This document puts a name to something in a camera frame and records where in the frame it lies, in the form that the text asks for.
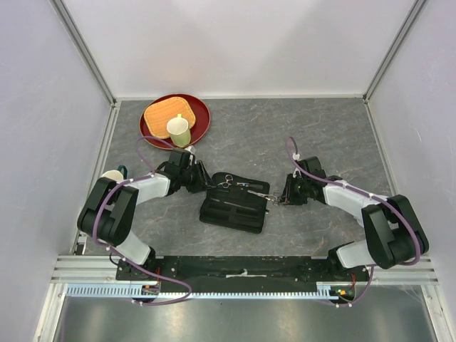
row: white cup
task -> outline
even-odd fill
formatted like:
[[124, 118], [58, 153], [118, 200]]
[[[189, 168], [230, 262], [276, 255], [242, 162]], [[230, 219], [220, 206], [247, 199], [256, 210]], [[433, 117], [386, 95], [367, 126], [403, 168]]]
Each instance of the white cup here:
[[106, 178], [109, 178], [110, 180], [115, 180], [116, 182], [123, 180], [122, 172], [119, 170], [106, 171], [105, 173], [103, 173], [101, 175], [101, 177], [106, 177]]
[[190, 135], [190, 125], [181, 114], [177, 114], [176, 118], [171, 119], [166, 124], [166, 130], [170, 134], [170, 138], [174, 145], [185, 147], [190, 144], [192, 136]]

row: mug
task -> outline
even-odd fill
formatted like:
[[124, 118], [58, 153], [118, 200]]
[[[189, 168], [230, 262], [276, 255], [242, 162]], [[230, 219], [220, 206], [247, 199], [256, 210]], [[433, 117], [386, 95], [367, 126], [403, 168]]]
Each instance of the mug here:
[[174, 145], [185, 147], [190, 144], [190, 127], [188, 121], [182, 117], [182, 114], [177, 114], [176, 118], [168, 121], [166, 130], [170, 134], [170, 138]]
[[115, 180], [116, 182], [119, 182], [121, 180], [125, 180], [127, 178], [127, 175], [128, 171], [125, 165], [119, 165], [119, 167], [116, 170], [106, 171], [101, 175], [101, 177], [106, 177], [110, 180]]

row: open tool case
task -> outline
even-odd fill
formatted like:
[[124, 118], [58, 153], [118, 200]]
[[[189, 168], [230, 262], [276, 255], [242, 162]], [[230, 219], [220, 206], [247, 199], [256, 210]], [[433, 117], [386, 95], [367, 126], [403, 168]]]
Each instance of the open tool case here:
[[267, 199], [248, 193], [248, 190], [269, 194], [269, 183], [250, 180], [227, 172], [218, 172], [212, 176], [216, 185], [226, 182], [226, 176], [231, 175], [230, 186], [218, 186], [207, 190], [199, 211], [199, 220], [217, 226], [243, 230], [259, 234], [263, 230], [266, 215]]

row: pale green cup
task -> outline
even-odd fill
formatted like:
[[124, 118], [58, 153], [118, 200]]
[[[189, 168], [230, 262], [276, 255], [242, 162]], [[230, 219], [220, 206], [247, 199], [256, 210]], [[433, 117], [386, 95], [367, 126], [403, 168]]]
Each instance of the pale green cup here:
[[174, 145], [185, 147], [190, 144], [190, 125], [188, 121], [182, 117], [182, 114], [177, 114], [176, 118], [168, 121], [166, 130], [170, 134], [170, 138]]

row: gray tabletop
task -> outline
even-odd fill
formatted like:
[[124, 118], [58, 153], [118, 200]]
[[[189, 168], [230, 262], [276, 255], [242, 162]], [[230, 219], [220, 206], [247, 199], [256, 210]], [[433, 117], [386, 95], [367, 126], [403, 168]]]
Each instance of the gray tabletop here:
[[[148, 169], [135, 153], [138, 123], [151, 101], [122, 102], [105, 170], [126, 165], [130, 176]], [[212, 115], [207, 134], [195, 145], [210, 175], [229, 172], [270, 183], [282, 191], [294, 170], [285, 140], [295, 137], [301, 157], [318, 156], [328, 175], [356, 187], [389, 195], [371, 125], [359, 98], [205, 100]], [[142, 152], [154, 166], [169, 152], [146, 142]], [[204, 224], [199, 212], [205, 193], [182, 189], [136, 208], [133, 231], [161, 255], [313, 255], [325, 256], [340, 244], [363, 239], [363, 229], [347, 213], [319, 202], [276, 207], [261, 234]], [[86, 254], [106, 254], [90, 240]]]

